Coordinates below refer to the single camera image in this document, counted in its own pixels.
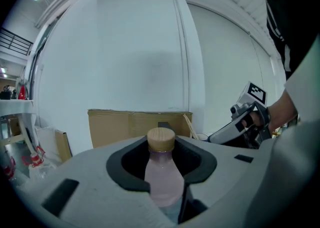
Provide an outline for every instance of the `wooden bottle cap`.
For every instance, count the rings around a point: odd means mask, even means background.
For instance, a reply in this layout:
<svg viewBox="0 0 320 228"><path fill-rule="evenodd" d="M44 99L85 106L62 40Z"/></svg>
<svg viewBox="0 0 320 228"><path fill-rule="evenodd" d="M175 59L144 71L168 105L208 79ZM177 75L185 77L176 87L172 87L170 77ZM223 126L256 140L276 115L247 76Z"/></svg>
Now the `wooden bottle cap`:
<svg viewBox="0 0 320 228"><path fill-rule="evenodd" d="M175 137L175 132L165 127L150 129L147 134L149 147L156 152L172 151L175 147Z"/></svg>

